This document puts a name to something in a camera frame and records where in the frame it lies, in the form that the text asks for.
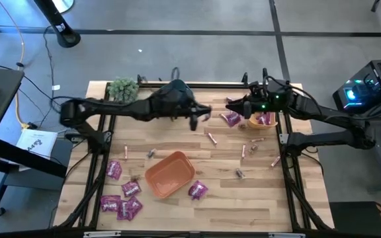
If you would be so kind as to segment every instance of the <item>potted succulent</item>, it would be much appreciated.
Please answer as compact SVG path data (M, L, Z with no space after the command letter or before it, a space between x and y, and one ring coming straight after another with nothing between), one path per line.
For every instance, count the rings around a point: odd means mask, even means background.
M114 101L121 103L134 102L138 97L139 85L129 77L117 77L108 87L108 93Z

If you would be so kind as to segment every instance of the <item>wooden tabletop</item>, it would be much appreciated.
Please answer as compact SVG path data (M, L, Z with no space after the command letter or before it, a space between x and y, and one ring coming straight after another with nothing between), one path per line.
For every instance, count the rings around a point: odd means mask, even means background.
M87 97L103 98L106 81L91 81ZM139 97L146 98L151 90L141 89ZM271 168L278 156L277 134L270 130L238 130L229 128L218 116L226 113L225 98L241 98L248 93L242 89L193 89L196 100L213 107L212 117L199 122L195 132L189 129L189 119L169 118L139 122L133 118L117 117L110 159L119 160L122 175L119 181L106 178L104 195L121 195L121 184L133 175L143 177L145 171L170 155L182 151L196 170L194 179L170 197L159 199L153 195L145 179L140 181L142 192L137 195L144 208L132 221L117 221L116 213L100 212L98 229L118 230L167 230L167 231L291 231L288 203L284 189L280 163ZM88 119L95 129L99 116ZM309 121L292 119L295 132L311 132ZM205 133L210 132L217 146ZM258 151L241 160L242 145L249 140L265 138L257 142ZM128 160L124 161L124 143L128 145ZM149 150L156 148L153 159L147 159ZM87 145L77 146L69 167L86 154ZM305 194L314 210L329 226L333 227L329 202L321 169L315 161L301 156ZM82 162L67 179L60 197L54 225L63 222L83 197L90 158ZM246 178L239 180L235 169L240 168ZM201 200L191 200L188 189L196 180L208 187ZM93 199L87 222L90 221ZM302 224L300 206L296 203L298 221Z

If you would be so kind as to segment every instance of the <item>gray floor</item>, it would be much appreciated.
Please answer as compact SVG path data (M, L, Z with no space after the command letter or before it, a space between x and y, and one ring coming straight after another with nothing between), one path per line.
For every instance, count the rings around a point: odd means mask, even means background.
M32 0L2 0L19 26L46 27L48 22ZM380 32L373 0L275 0L282 31L288 32ZM258 30L273 31L269 0L76 0L64 14L77 29L93 30ZM12 26L0 6L0 26ZM23 34L26 42L26 75L50 93L50 68L40 34ZM250 81L260 79L267 67L282 77L274 36L150 36L82 35L77 46L65 49L53 34L47 35L55 63L56 95L83 97L90 80L116 76L168 79L171 69L181 69L186 81L238 81L244 72ZM284 51L292 82L302 83L318 101L333 106L332 92L370 60L381 59L381 38L284 37ZM17 34L0 33L0 64L15 67L21 45ZM22 90L46 112L48 101L25 81ZM24 121L42 119L41 113L21 95ZM314 132L337 128L312 122ZM60 131L55 114L42 127ZM0 125L0 138L15 143L20 127L14 106ZM347 146L321 148L325 183L331 202L381 203L381 193L367 188L380 184L371 151ZM48 226L50 211L59 192L10 188L2 205L9 212L0 218L0 232Z

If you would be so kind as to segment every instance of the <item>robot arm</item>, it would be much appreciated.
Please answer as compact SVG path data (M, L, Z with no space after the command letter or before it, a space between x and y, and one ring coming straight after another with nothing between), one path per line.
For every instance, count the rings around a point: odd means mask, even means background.
M61 105L60 123L76 129L88 140L89 149L96 152L103 149L106 138L102 132L95 131L86 119L96 114L130 116L136 120L149 122L154 118L178 117L190 118L190 129L196 130L198 117L206 115L209 119L211 106L195 101L192 91L179 79L173 80L147 99L129 104L97 99L71 99Z
M295 132L287 135L286 151L293 156L299 156L309 146L350 145L357 149L370 149L375 144L370 124L362 116L320 106L314 99L297 93L297 88L290 85L289 81L266 76L263 85L253 82L249 89L249 95L229 102L226 108L246 119L254 112L285 112L295 119L318 120L346 129L326 134L305 135Z

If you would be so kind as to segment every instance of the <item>white paper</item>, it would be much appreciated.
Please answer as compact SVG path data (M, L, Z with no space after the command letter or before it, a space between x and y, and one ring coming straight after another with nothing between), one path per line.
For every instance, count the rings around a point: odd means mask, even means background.
M56 132L44 132L40 130L24 129L16 146L31 153L39 154L45 159L50 159L52 148L57 140ZM19 166L19 171L29 169L23 165Z

